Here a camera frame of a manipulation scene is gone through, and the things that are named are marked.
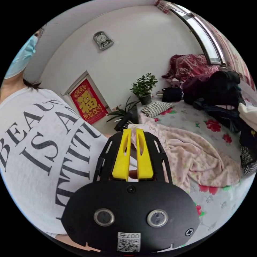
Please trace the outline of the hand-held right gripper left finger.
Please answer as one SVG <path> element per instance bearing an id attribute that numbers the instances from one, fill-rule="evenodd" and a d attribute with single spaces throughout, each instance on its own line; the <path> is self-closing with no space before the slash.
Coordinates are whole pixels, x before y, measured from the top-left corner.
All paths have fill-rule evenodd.
<path id="1" fill-rule="evenodd" d="M 115 180 L 128 181 L 131 152 L 131 129 L 122 132 L 112 177 Z"/>

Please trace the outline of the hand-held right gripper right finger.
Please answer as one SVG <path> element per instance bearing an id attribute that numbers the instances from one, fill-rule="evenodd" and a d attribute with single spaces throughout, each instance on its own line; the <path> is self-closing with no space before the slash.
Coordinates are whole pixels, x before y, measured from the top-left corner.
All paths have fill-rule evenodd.
<path id="1" fill-rule="evenodd" d="M 138 180 L 152 180 L 154 172 L 145 134 L 142 129 L 136 129 L 136 149 Z"/>

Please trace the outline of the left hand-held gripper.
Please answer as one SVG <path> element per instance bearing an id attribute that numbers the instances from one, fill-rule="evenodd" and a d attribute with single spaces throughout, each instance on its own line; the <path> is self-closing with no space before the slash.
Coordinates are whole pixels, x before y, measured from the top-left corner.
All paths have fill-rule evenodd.
<path id="1" fill-rule="evenodd" d="M 128 111 L 123 118 L 121 118 L 115 125 L 114 130 L 116 132 L 123 131 L 128 128 L 130 124 L 138 124 L 137 111 Z"/>

